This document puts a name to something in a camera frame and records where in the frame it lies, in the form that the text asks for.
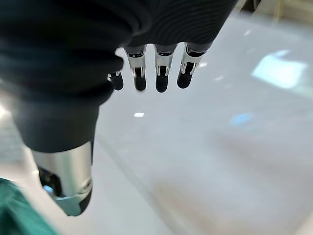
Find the glossy floor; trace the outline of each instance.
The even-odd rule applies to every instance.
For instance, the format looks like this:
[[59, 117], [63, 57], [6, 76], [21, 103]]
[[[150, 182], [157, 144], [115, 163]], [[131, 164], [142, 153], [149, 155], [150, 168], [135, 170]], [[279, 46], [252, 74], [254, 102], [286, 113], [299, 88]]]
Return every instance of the glossy floor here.
[[8, 155], [11, 143], [25, 161], [0, 165], [21, 169], [16, 175], [0, 172], [62, 234], [293, 235], [309, 217], [312, 36], [230, 18], [185, 90], [176, 85], [182, 49], [163, 94], [151, 45], [144, 92], [125, 64], [124, 88], [100, 109], [94, 194], [80, 217], [51, 202], [29, 152], [16, 150], [14, 128], [2, 120], [10, 138], [2, 148]]

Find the black fingertip cap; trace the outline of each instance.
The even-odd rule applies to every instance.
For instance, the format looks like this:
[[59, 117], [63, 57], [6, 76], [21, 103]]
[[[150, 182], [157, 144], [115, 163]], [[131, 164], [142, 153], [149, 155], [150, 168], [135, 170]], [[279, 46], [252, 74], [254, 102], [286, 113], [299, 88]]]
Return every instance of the black fingertip cap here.
[[179, 72], [177, 85], [182, 89], [187, 88], [191, 82], [191, 77], [192, 75], [182, 74], [181, 72]]
[[168, 76], [156, 76], [156, 90], [160, 93], [163, 93], [167, 89]]
[[123, 88], [124, 82], [122, 75], [119, 76], [111, 75], [111, 82], [113, 83], [114, 90], [119, 91]]
[[138, 77], [135, 79], [135, 87], [138, 91], [143, 91], [146, 89], [146, 78], [145, 77]]
[[79, 207], [80, 207], [80, 211], [81, 211], [80, 214], [82, 214], [86, 210], [86, 208], [87, 208], [87, 206], [88, 206], [88, 204], [90, 202], [90, 199], [91, 199], [91, 194], [92, 194], [92, 189], [90, 190], [90, 192], [87, 195], [87, 197], [85, 197], [84, 200], [82, 200], [79, 203]]

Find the silver metal joint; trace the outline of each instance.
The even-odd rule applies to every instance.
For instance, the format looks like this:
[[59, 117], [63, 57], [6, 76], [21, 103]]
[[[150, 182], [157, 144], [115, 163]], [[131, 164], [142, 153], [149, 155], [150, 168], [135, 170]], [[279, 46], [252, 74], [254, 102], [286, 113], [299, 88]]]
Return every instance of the silver metal joint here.
[[32, 150], [44, 190], [67, 214], [80, 215], [92, 191], [91, 142], [58, 153]]
[[170, 68], [172, 65], [174, 51], [171, 52], [170, 55], [161, 55], [160, 52], [157, 51], [157, 47], [155, 46], [155, 58], [156, 58], [156, 74], [158, 76], [161, 75], [161, 66], [165, 67], [165, 76], [168, 76], [170, 72]]
[[141, 71], [141, 77], [145, 76], [145, 70], [146, 70], [146, 53], [145, 53], [145, 50], [146, 50], [146, 46], [144, 46], [144, 49], [139, 54], [131, 54], [125, 50], [134, 78], [136, 78], [136, 75], [137, 75], [136, 70], [138, 70], [138, 69], [140, 69], [140, 71]]

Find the robotic finger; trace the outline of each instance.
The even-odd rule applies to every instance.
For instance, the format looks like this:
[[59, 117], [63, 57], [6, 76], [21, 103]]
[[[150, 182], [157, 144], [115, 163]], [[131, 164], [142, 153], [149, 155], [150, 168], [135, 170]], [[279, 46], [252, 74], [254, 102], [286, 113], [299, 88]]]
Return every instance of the robotic finger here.
[[172, 65], [172, 59], [177, 44], [169, 46], [155, 45], [156, 58], [156, 90], [165, 92], [168, 83], [168, 74]]
[[138, 91], [146, 89], [146, 45], [138, 47], [125, 47], [128, 62], [134, 78], [134, 84]]
[[185, 49], [180, 64], [180, 71], [177, 78], [177, 85], [180, 88], [184, 89], [189, 86], [195, 68], [199, 65], [201, 58], [211, 45], [212, 43], [202, 45], [185, 43]]

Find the robotic hand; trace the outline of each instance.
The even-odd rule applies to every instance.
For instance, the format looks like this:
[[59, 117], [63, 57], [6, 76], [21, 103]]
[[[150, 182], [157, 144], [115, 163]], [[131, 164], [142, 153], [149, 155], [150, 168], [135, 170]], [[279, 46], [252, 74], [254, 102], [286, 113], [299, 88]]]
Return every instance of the robotic hand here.
[[32, 150], [43, 188], [67, 215], [80, 215], [91, 198], [99, 106], [123, 88], [115, 50], [125, 49], [142, 91], [146, 44], [154, 44], [162, 93], [176, 45], [185, 42], [177, 84], [187, 88], [236, 2], [4, 0], [1, 102]]

